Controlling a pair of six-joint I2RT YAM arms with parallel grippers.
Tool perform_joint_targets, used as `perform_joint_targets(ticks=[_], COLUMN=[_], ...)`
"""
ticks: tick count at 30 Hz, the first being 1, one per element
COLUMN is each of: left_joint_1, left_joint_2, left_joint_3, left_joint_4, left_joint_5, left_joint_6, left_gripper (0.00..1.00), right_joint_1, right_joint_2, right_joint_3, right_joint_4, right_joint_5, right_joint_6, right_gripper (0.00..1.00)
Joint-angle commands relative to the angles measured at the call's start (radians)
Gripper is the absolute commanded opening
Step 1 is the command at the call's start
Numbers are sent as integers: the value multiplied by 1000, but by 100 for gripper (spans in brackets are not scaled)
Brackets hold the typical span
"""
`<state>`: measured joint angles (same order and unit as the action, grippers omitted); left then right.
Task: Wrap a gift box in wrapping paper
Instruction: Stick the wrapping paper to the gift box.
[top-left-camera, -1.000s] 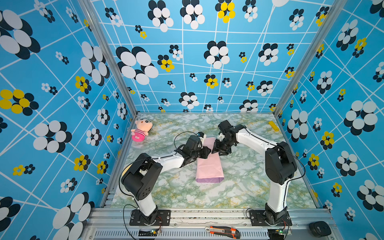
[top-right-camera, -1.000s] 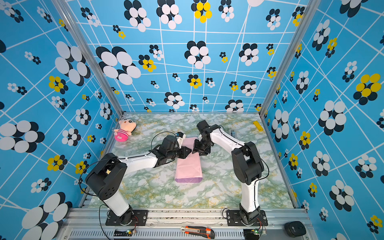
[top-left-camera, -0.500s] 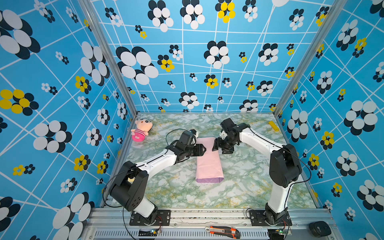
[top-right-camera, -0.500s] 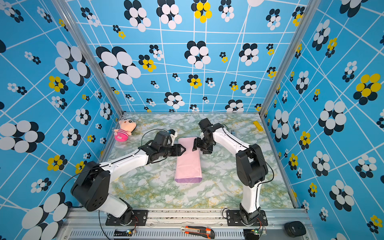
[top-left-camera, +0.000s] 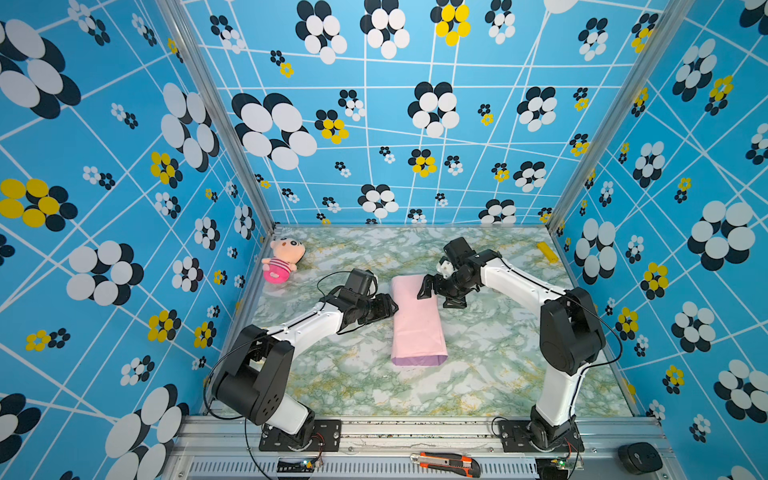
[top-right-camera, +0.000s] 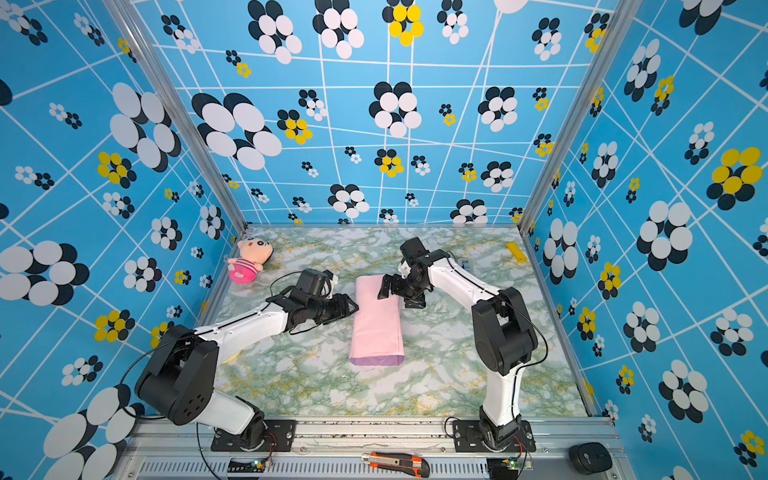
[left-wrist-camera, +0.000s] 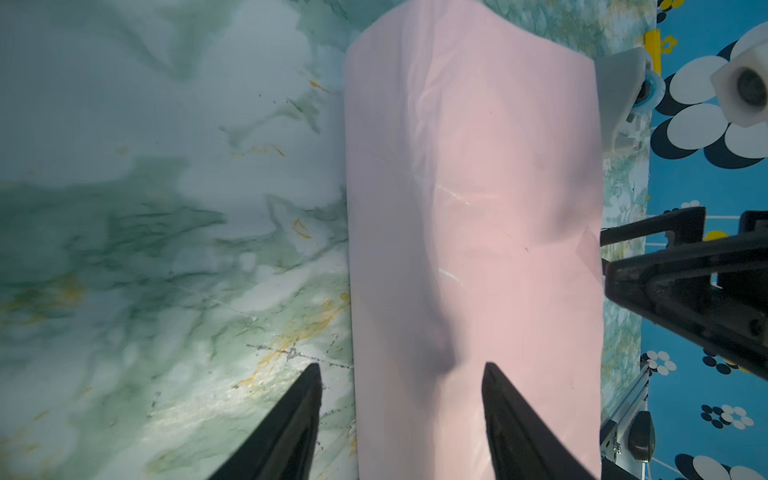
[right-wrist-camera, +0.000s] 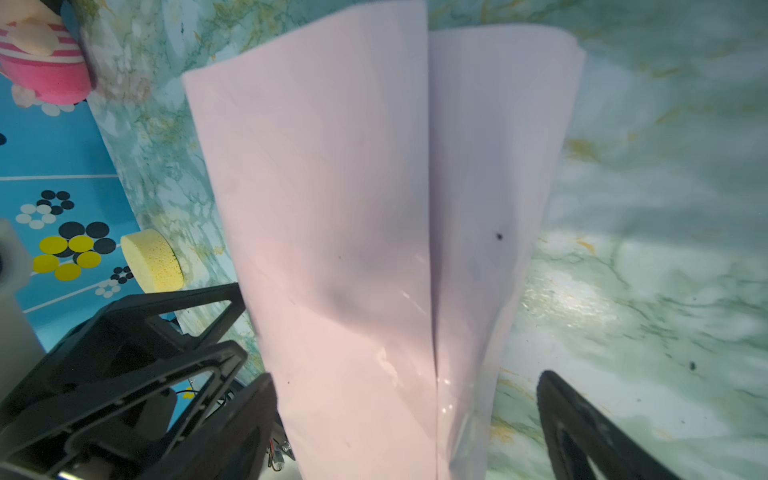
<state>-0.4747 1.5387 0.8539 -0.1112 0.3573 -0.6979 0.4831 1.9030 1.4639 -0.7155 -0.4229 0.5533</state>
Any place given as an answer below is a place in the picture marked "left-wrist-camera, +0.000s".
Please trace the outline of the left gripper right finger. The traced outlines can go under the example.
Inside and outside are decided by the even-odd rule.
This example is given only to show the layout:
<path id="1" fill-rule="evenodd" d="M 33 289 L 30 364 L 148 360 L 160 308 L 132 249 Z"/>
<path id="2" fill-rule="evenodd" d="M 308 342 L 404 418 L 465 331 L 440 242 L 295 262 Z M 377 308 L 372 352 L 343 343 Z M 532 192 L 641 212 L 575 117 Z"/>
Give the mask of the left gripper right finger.
<path id="1" fill-rule="evenodd" d="M 485 364 L 481 393 L 487 441 L 497 480 L 593 477 L 493 362 Z"/>

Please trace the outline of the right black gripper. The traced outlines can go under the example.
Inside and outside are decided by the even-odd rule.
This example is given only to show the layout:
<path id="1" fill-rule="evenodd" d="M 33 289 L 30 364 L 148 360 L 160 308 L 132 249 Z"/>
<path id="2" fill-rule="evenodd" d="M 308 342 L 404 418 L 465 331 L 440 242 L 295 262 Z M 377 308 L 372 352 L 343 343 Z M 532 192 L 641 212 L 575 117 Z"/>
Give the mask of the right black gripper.
<path id="1" fill-rule="evenodd" d="M 604 261 L 605 295 L 752 374 L 767 376 L 767 214 L 707 241 L 706 210 L 684 208 L 604 229 L 603 246 L 664 233 L 665 249 Z"/>

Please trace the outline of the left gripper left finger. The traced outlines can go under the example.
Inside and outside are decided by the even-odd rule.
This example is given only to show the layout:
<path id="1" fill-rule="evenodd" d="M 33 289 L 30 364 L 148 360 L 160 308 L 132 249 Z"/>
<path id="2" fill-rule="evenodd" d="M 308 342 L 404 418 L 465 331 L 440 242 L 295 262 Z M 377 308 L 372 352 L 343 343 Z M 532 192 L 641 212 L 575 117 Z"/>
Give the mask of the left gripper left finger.
<path id="1" fill-rule="evenodd" d="M 310 476 L 322 400 L 311 363 L 211 480 L 303 480 Z"/>

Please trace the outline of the purple wrapping paper sheet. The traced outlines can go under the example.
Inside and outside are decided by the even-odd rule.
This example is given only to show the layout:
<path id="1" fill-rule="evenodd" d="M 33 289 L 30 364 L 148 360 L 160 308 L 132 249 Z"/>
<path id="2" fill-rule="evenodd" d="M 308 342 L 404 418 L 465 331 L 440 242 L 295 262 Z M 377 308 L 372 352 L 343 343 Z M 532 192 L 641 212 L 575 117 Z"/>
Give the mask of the purple wrapping paper sheet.
<path id="1" fill-rule="evenodd" d="M 345 63 L 359 474 L 490 479 L 497 365 L 601 472 L 603 158 L 593 61 L 477 1 L 411 1 Z"/>

